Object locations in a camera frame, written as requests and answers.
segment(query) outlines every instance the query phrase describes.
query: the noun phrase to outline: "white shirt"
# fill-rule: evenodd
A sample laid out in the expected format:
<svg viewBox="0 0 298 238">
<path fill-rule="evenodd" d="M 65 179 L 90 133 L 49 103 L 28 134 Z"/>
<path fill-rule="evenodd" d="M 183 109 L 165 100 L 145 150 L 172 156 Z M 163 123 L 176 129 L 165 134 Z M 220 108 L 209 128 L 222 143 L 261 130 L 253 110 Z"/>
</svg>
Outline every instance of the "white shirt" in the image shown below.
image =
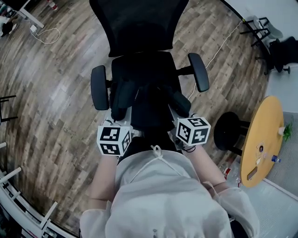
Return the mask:
<svg viewBox="0 0 298 238">
<path fill-rule="evenodd" d="M 177 152 L 127 157 L 117 167 L 116 187 L 105 210 L 83 213 L 83 238 L 231 238 L 228 214 L 249 237 L 259 236 L 248 196 L 229 188 L 212 198 L 191 162 Z"/>
<path fill-rule="evenodd" d="M 3 24 L 6 24 L 9 21 L 9 18 L 0 16 L 0 37 L 3 35 L 2 27 Z"/>
</svg>

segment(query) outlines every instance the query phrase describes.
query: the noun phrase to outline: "person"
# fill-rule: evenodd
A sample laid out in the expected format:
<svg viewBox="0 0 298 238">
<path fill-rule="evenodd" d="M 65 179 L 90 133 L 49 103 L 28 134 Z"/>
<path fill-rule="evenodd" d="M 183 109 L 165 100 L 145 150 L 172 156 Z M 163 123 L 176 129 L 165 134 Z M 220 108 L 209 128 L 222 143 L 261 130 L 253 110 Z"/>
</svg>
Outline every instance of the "person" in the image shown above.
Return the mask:
<svg viewBox="0 0 298 238">
<path fill-rule="evenodd" d="M 201 145 L 181 153 L 159 132 L 133 137 L 119 163 L 100 158 L 80 229 L 83 238 L 257 238 L 259 220 Z"/>
<path fill-rule="evenodd" d="M 17 18 L 17 16 L 14 16 L 12 18 L 0 16 L 0 37 L 10 34 L 10 32 L 16 28 Z"/>
</svg>

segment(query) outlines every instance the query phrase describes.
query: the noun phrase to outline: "cable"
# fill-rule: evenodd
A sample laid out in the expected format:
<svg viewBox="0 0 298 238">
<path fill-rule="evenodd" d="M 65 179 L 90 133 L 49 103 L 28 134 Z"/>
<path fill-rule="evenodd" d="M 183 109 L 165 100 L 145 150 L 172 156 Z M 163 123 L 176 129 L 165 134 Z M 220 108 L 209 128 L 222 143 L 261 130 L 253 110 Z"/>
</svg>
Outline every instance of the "cable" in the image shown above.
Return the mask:
<svg viewBox="0 0 298 238">
<path fill-rule="evenodd" d="M 45 30 L 45 31 L 43 31 L 42 33 L 39 33 L 39 34 L 36 33 L 37 36 L 40 36 L 41 34 L 43 34 L 43 33 L 45 33 L 45 32 L 48 32 L 48 31 L 52 31 L 52 30 L 57 30 L 57 31 L 58 31 L 59 36 L 58 36 L 58 38 L 57 38 L 55 41 L 50 42 L 50 43 L 43 42 L 41 39 L 38 39 L 38 38 L 32 33 L 32 31 L 31 31 L 31 22 L 30 22 L 30 20 L 27 20 L 27 19 L 25 19 L 25 20 L 26 20 L 26 21 L 29 21 L 29 24 L 30 24 L 29 31 L 30 31 L 31 35 L 33 35 L 35 39 L 41 41 L 43 44 L 51 45 L 51 44 L 55 43 L 57 40 L 59 40 L 59 38 L 60 38 L 60 36 L 61 36 L 61 32 L 60 32 L 57 28 L 52 28 L 52 29 L 49 29 L 49 30 Z"/>
<path fill-rule="evenodd" d="M 114 125 L 122 126 L 122 125 L 120 125 L 119 123 L 114 123 L 114 122 L 112 122 L 112 121 L 110 121 L 110 120 L 108 120 L 108 119 L 104 119 L 104 120 L 102 121 L 102 123 L 101 123 L 101 126 L 103 125 L 103 123 L 104 123 L 105 121 L 109 122 L 112 126 L 114 126 Z"/>
<path fill-rule="evenodd" d="M 234 31 L 236 31 L 236 29 L 238 28 L 238 26 L 240 26 L 240 24 L 242 23 L 239 22 L 239 24 L 236 26 L 236 28 L 229 34 L 229 36 L 224 40 L 224 42 L 222 43 L 222 45 L 220 46 L 219 50 L 215 53 L 215 55 L 213 56 L 213 58 L 210 60 L 209 64 L 214 60 L 214 58 L 216 57 L 216 55 L 218 54 L 218 52 L 221 50 L 221 48 L 224 46 L 224 43 L 227 41 L 227 39 L 233 34 Z M 188 97 L 188 100 L 190 99 L 190 97 L 194 94 L 196 90 L 196 84 L 194 86 L 194 90 L 192 91 L 192 94 Z"/>
</svg>

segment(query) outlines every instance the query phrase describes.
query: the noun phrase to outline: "drawstring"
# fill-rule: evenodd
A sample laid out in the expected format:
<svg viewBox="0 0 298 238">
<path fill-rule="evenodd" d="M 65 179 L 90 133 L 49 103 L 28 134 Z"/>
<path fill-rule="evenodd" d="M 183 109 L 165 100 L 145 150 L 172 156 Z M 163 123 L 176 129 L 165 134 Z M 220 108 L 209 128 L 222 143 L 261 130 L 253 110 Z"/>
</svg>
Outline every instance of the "drawstring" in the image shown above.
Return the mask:
<svg viewBox="0 0 298 238">
<path fill-rule="evenodd" d="M 230 218 L 229 218 L 229 221 L 230 221 L 230 223 L 231 223 L 232 221 L 235 221 L 235 218 L 230 217 Z"/>
<path fill-rule="evenodd" d="M 151 145 L 151 148 L 153 149 L 153 153 L 154 155 L 156 155 L 157 157 L 155 157 L 154 159 L 150 160 L 149 162 L 147 162 L 136 174 L 135 176 L 131 179 L 131 181 L 129 183 L 131 183 L 135 178 L 136 176 L 138 176 L 138 174 L 140 172 L 142 172 L 148 164 L 152 163 L 153 161 L 155 160 L 161 160 L 162 162 L 164 162 L 167 166 L 169 166 L 172 170 L 174 170 L 178 175 L 182 176 L 181 173 L 179 173 L 173 166 L 171 166 L 166 160 L 164 160 L 163 158 L 163 153 L 162 153 L 162 150 L 161 148 L 159 147 L 159 145 L 156 145 L 156 146 L 153 146 Z"/>
</svg>

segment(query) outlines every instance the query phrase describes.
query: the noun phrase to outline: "white cable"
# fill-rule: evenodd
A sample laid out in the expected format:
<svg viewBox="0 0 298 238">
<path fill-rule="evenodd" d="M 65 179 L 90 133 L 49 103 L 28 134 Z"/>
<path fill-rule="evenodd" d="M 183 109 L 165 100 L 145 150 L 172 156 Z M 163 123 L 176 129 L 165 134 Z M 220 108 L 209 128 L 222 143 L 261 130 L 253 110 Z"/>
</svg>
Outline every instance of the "white cable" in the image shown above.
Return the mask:
<svg viewBox="0 0 298 238">
<path fill-rule="evenodd" d="M 214 58 L 216 57 L 216 55 L 218 54 L 218 52 L 220 51 L 220 49 L 224 46 L 224 43 L 227 41 L 227 39 L 233 34 L 234 31 L 236 31 L 236 29 L 238 28 L 238 26 L 240 26 L 240 24 L 242 23 L 239 22 L 239 24 L 236 26 L 236 28 L 229 34 L 229 36 L 224 40 L 224 42 L 222 43 L 222 45 L 220 46 L 219 50 L 215 53 L 215 55 L 213 56 L 213 58 L 210 60 L 209 64 L 214 60 Z M 188 97 L 188 100 L 190 99 L 190 97 L 194 94 L 196 90 L 196 83 L 195 83 L 195 86 L 194 86 L 194 90 L 192 91 L 192 94 Z"/>
<path fill-rule="evenodd" d="M 42 33 L 39 33 L 39 34 L 37 34 L 37 32 L 35 32 L 37 36 L 40 36 L 41 34 L 47 32 L 47 31 L 52 31 L 52 30 L 57 30 L 57 31 L 58 31 L 59 36 L 58 36 L 58 38 L 57 38 L 55 41 L 50 42 L 50 43 L 43 42 L 41 39 L 38 39 L 38 38 L 32 33 L 32 31 L 31 31 L 31 22 L 30 22 L 30 20 L 26 20 L 26 21 L 29 21 L 29 24 L 30 24 L 29 31 L 30 31 L 31 35 L 33 35 L 35 39 L 41 41 L 43 44 L 51 45 L 51 44 L 55 43 L 57 40 L 59 40 L 59 38 L 60 38 L 60 36 L 61 36 L 61 32 L 60 32 L 57 28 L 53 28 L 53 29 L 49 29 L 49 30 L 45 30 L 45 31 L 43 31 Z"/>
</svg>

